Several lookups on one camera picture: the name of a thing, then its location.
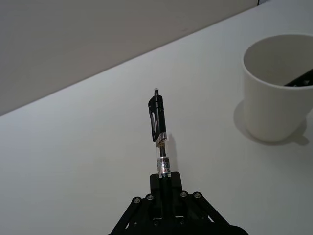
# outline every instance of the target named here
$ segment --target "white table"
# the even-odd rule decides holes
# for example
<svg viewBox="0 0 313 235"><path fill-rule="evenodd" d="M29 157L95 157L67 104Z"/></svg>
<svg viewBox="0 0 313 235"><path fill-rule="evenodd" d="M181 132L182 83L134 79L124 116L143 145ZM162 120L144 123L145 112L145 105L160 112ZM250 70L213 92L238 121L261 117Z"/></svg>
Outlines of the white table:
<svg viewBox="0 0 313 235"><path fill-rule="evenodd" d="M155 87L186 191L251 235L311 234L313 113L303 137L265 145L238 130L238 104L245 49L313 33L312 9L270 1L1 116L1 235L110 233L156 172Z"/></svg>

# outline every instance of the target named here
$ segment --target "gray wall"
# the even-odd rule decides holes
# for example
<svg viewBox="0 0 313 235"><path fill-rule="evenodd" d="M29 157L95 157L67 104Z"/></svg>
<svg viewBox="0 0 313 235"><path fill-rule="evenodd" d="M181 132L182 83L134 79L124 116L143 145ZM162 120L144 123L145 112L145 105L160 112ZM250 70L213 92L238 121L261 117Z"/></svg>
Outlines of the gray wall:
<svg viewBox="0 0 313 235"><path fill-rule="evenodd" d="M256 2L2 0L0 115Z"/></svg>
<svg viewBox="0 0 313 235"><path fill-rule="evenodd" d="M260 0L260 4L262 4L262 3L264 3L264 2L266 2L266 1L269 1L269 0Z"/></svg>

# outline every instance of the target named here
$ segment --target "pen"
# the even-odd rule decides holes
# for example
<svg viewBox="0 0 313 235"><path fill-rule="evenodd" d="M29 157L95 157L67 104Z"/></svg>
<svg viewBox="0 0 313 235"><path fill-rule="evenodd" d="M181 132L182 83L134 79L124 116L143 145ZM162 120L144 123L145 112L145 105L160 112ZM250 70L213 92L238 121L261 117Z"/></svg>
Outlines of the pen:
<svg viewBox="0 0 313 235"><path fill-rule="evenodd" d="M160 196L162 198L162 216L170 219L173 217L173 194L170 159L167 155L167 135L163 97L155 89L154 96L149 100L149 114L151 121L152 140L156 143L157 171L160 184Z"/></svg>
<svg viewBox="0 0 313 235"><path fill-rule="evenodd" d="M287 83L286 87L305 87L313 85L313 69Z"/></svg>

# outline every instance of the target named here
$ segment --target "mug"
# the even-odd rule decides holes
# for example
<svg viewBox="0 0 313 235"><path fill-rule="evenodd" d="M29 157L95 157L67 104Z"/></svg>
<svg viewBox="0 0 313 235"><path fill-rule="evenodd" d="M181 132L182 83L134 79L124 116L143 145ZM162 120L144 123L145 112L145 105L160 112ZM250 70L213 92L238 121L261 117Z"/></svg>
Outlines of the mug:
<svg viewBox="0 0 313 235"><path fill-rule="evenodd" d="M285 86L313 69L313 36L265 38L246 50L242 62L247 130L266 142L287 138L313 107L313 86Z"/></svg>

